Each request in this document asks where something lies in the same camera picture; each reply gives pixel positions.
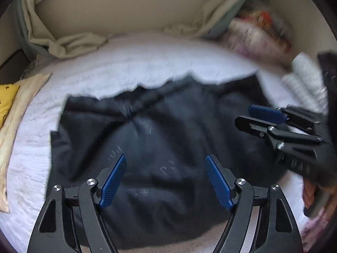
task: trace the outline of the white towel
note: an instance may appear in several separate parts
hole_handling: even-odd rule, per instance
[[[301,52],[292,62],[292,69],[303,81],[309,92],[317,100],[324,114],[328,113],[328,93],[324,85],[322,71],[309,55]]]
[[[284,75],[282,77],[282,82],[284,82],[294,92],[304,108],[314,112],[322,112],[322,108],[315,97],[309,92],[301,78],[295,73]]]

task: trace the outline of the beige pillowcase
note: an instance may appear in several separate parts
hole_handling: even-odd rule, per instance
[[[19,87],[18,85],[0,85],[0,128],[6,120]]]
[[[0,211],[9,213],[6,195],[6,175],[12,148],[23,115],[39,90],[49,79],[49,74],[37,74],[29,79],[16,82],[20,86],[11,110],[0,129]]]

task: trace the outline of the folded towel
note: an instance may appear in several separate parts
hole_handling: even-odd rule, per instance
[[[192,25],[175,24],[164,29],[176,36],[219,39],[246,0],[208,0]]]
[[[289,89],[294,92],[304,108],[315,112],[322,112],[322,108],[319,106],[315,97],[309,92],[301,78],[299,78],[295,73],[284,75],[282,82],[284,82]]]
[[[292,62],[292,69],[315,97],[323,113],[328,113],[328,93],[321,69],[309,55],[300,53]]]

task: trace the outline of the blue gripper pad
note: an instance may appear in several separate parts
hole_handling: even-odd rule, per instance
[[[287,122],[287,117],[280,110],[267,108],[260,105],[251,105],[248,113],[252,118],[263,120],[274,124],[282,124]]]
[[[126,172],[127,161],[124,155],[122,155],[115,168],[111,172],[104,186],[102,187],[102,198],[98,203],[101,209],[105,209],[110,206],[114,199],[117,189],[122,181],[122,178]]]
[[[206,157],[205,166],[208,178],[213,185],[215,194],[221,206],[226,208],[228,211],[231,211],[234,207],[234,203],[230,196],[230,188],[211,156]]]

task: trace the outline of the wrinkled fabric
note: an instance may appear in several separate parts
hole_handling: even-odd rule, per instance
[[[70,97],[58,131],[51,133],[47,193],[55,184],[74,187],[95,178],[123,153],[127,172],[102,213],[117,248],[198,237],[229,215],[208,180],[207,155],[214,153],[252,185],[269,186],[285,173],[271,162],[264,140],[234,125],[251,104],[269,105],[256,76],[221,85],[187,77],[114,98]]]
[[[246,0],[208,0],[192,25],[173,24],[165,33],[186,37],[219,39]]]
[[[35,12],[35,0],[21,0],[28,42],[46,47],[59,59],[68,59],[97,50],[107,42],[106,36],[91,32],[78,33],[55,39]]]

